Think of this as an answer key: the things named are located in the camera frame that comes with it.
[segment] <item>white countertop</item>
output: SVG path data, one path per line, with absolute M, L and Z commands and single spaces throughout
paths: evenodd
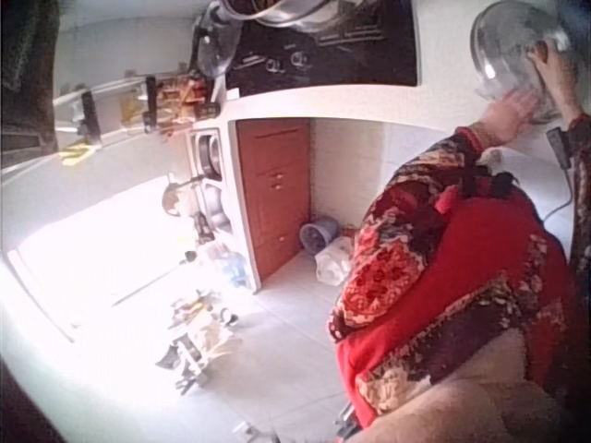
M 247 235 L 247 217 L 242 177 L 235 140 L 235 120 L 271 117 L 330 117 L 374 120 L 424 126 L 451 133 L 457 126 L 473 123 L 485 110 L 487 101 L 476 94 L 476 70 L 470 53 L 470 30 L 476 16 L 495 0 L 415 0 L 419 86 L 339 85 L 281 90 L 225 99 L 221 80 L 214 92 L 222 104 L 215 119 L 196 127 L 218 127 L 222 142 L 223 169 L 228 201 L 235 207 L 232 220 L 236 241 L 252 259 Z M 550 12 L 553 0 L 530 3 Z M 556 163 L 545 132 L 539 127 L 514 145 L 528 155 Z

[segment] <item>electrical cord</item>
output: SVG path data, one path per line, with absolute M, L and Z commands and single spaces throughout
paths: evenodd
M 564 208 L 568 207 L 571 203 L 573 203 L 573 185 L 571 184 L 571 177 L 569 177 L 568 170 L 562 169 L 562 172 L 564 173 L 564 178 L 566 179 L 566 185 L 569 187 L 569 195 L 570 195 L 569 199 L 566 203 L 563 203 L 562 205 L 558 206 L 557 208 L 551 210 L 546 215 L 546 217 L 544 217 L 544 220 L 542 220 L 542 222 L 544 224 L 546 224 L 548 219 L 550 217 L 552 217 L 554 214 L 556 214 L 559 210 L 563 210 Z

